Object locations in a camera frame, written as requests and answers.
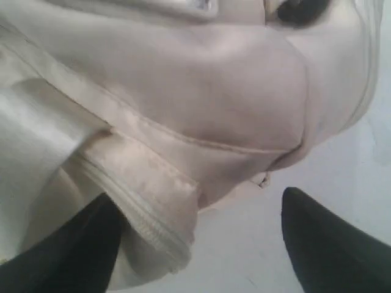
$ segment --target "stitching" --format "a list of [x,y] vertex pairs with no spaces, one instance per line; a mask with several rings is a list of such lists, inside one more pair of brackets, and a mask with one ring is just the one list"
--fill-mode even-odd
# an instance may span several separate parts
[[[28,39],[26,39],[24,37],[24,35],[21,35],[21,36],[22,36],[22,39],[27,44],[36,47]],[[11,51],[13,51],[16,55],[18,55],[15,52],[14,49],[12,49],[12,48],[9,48],[9,49]],[[33,67],[29,62],[27,62],[27,60],[25,60],[23,58],[21,58],[21,59],[24,62],[26,62],[26,64],[28,64],[30,67]],[[209,141],[206,141],[206,140],[200,140],[200,139],[196,139],[196,138],[193,138],[193,137],[184,136],[183,134],[175,132],[175,131],[167,128],[166,126],[164,126],[162,124],[159,124],[159,123],[157,123],[157,122],[155,122],[155,121],[153,121],[153,120],[143,116],[142,114],[138,113],[128,103],[126,103],[123,99],[121,99],[117,95],[115,95],[112,92],[110,92],[108,89],[106,89],[104,87],[101,87],[100,85],[91,82],[85,76],[80,76],[80,75],[76,74],[71,68],[65,66],[61,62],[58,62],[56,59],[53,59],[51,61],[55,61],[56,65],[61,67],[61,69],[63,69],[65,72],[67,72],[68,74],[70,74],[74,78],[80,79],[82,82],[85,82],[89,87],[93,87],[95,90],[98,90],[101,94],[103,94],[105,96],[109,96],[110,98],[114,99],[116,102],[120,103],[121,106],[126,108],[126,110],[128,111],[129,114],[131,114],[133,117],[137,118],[141,123],[143,123],[143,124],[145,124],[145,125],[147,125],[147,126],[149,126],[151,128],[154,128],[156,130],[159,130],[159,131],[167,134],[168,136],[171,136],[171,137],[173,137],[175,139],[178,139],[179,141],[181,141],[183,143],[186,143],[186,144],[189,144],[189,145],[197,145],[197,146],[200,146],[200,147],[211,148],[211,149],[214,149],[214,150],[229,151],[229,152],[237,153],[237,154],[254,154],[254,155],[261,155],[261,154],[285,154],[285,153],[288,153],[288,152],[292,151],[292,149],[286,149],[286,150],[285,149],[282,149],[282,150],[280,150],[280,149],[276,149],[276,150],[262,150],[262,149],[254,149],[254,148],[245,148],[245,147],[241,147],[241,146],[226,145],[224,143],[209,142]],[[47,78],[42,76],[41,74],[38,73],[38,75],[47,80]]]

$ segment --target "white floor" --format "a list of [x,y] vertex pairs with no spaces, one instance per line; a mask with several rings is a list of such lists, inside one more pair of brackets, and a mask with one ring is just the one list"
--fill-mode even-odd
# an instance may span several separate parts
[[368,115],[301,164],[273,173],[267,189],[237,188],[240,199],[201,217],[185,272],[127,292],[302,293],[280,231],[287,186],[391,245],[391,1],[384,16],[380,82]]

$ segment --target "floor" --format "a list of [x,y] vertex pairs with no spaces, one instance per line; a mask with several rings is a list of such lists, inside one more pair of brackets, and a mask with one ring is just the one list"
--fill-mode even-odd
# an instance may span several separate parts
[[380,81],[365,118],[300,164],[273,173],[268,188],[239,186],[224,209],[202,214],[185,272],[124,293],[302,293],[280,228],[287,186],[391,245],[391,1],[384,15]]

